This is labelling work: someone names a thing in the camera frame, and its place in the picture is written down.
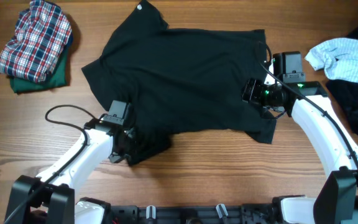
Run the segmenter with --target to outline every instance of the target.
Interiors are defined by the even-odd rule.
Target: folded green fabric
[[[68,55],[68,47],[65,47],[63,52],[60,54],[56,68],[52,73],[49,80],[42,84],[36,84],[28,80],[20,78],[11,78],[11,88],[14,93],[24,93],[36,90],[48,90],[60,86],[65,86],[66,83],[66,62]]]

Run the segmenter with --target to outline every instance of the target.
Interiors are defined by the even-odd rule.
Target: folded plaid shirt
[[[41,0],[19,14],[15,36],[0,54],[0,73],[34,83],[52,74],[71,26],[60,7]]]

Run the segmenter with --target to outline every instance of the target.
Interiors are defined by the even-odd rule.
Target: black t-shirt
[[[241,100],[249,78],[266,77],[255,58],[257,41],[265,42],[263,30],[168,29],[160,12],[141,1],[82,71],[105,110],[113,100],[133,104],[143,134],[234,129],[271,143],[276,121]],[[264,49],[259,54],[266,56]]]

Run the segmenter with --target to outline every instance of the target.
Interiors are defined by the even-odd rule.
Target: light blue cloth
[[[313,47],[305,59],[314,70],[323,68],[330,80],[358,83],[358,40],[327,40]]]

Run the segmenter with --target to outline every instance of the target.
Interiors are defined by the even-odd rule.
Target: table surface
[[[343,37],[358,26],[358,1],[151,1],[171,28],[209,30],[265,29],[273,52],[299,50],[303,56],[322,41]],[[57,2],[73,27],[67,72],[70,85],[49,91],[13,94],[0,74],[0,223],[12,183],[52,165],[78,139],[77,130],[48,123],[45,112],[73,104],[93,114],[105,111],[80,68],[98,58],[115,28],[137,1],[66,0]],[[0,0],[0,51],[14,34],[26,0]],[[326,78],[303,61],[307,80]],[[343,113],[334,109],[348,128]],[[51,114],[82,126],[85,114],[61,109]],[[358,136],[352,134],[358,143]],[[231,130],[183,133],[173,147],[134,167],[105,160],[90,175],[77,198],[93,197],[115,205],[239,205],[266,203],[279,195],[316,197],[324,184],[323,167],[308,138],[290,118],[278,120],[273,144],[259,144]]]

